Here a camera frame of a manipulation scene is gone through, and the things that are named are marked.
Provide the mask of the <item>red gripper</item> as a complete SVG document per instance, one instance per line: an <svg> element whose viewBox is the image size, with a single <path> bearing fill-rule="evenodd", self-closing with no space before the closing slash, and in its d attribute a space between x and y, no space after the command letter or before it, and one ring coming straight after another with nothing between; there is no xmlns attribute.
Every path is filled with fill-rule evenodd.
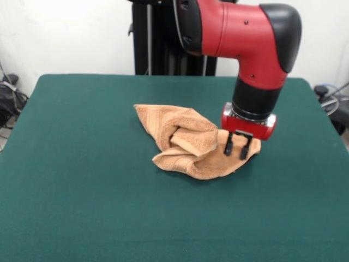
<svg viewBox="0 0 349 262"><path fill-rule="evenodd" d="M233 111L232 103L227 102L224 105L221 115L221 127L229 131L224 155L230 156L232 154L234 133L248 133L250 135L243 135L247 139L247 142L242 147L239 157L240 160L246 160L253 137L259 140L268 140L274 132L276 123L277 117L275 114L269 115L268 118L262 122L245 120L237 116Z"/></svg>

